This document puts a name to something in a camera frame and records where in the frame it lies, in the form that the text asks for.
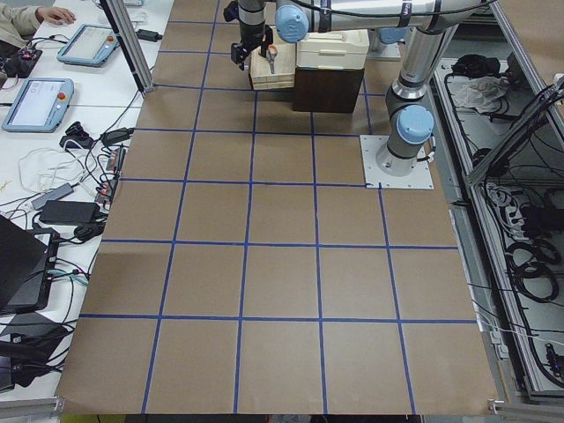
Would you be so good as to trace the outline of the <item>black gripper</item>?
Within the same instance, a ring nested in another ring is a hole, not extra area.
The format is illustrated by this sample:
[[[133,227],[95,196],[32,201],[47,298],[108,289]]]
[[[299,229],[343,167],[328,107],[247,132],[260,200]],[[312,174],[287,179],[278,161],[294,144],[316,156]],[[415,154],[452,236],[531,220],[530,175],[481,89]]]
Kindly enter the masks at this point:
[[[241,71],[245,70],[245,61],[250,53],[260,48],[259,55],[266,57],[270,45],[273,44],[273,32],[269,25],[240,24],[241,41],[232,43],[230,56]]]

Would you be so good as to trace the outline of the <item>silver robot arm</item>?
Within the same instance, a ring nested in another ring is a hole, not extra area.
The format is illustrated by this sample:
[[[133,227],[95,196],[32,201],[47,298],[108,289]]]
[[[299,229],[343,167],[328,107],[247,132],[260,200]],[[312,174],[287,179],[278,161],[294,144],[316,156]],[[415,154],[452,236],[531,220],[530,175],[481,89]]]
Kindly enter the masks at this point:
[[[488,1],[277,1],[278,10],[288,6],[293,23],[304,28],[294,42],[306,33],[339,30],[408,28],[412,35],[401,71],[387,94],[387,107],[420,101],[427,92],[439,59],[449,45],[457,26]]]
[[[265,24],[265,1],[232,1],[224,9],[224,18],[239,21],[241,40],[231,46],[231,59],[243,71],[250,54],[260,48],[259,55],[266,57],[273,43],[273,32]]]

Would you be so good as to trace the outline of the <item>person's hand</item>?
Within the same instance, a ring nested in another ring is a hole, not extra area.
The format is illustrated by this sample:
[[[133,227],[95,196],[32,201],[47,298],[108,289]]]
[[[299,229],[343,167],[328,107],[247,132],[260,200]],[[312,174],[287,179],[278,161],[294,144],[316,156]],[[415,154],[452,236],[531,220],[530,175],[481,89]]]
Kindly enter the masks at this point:
[[[39,22],[48,22],[56,26],[70,25],[76,21],[76,15],[72,11],[56,6],[39,7],[35,15]]]

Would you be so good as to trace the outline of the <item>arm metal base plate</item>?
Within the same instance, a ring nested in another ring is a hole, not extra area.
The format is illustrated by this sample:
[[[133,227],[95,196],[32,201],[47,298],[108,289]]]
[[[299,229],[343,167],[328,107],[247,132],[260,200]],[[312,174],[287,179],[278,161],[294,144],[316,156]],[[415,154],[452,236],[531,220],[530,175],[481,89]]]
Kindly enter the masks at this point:
[[[401,53],[399,44],[404,41],[404,35],[395,28],[368,29],[369,47],[368,59],[399,62]]]
[[[360,151],[368,189],[433,189],[425,148],[416,158],[399,159],[388,149],[388,136],[360,136]]]

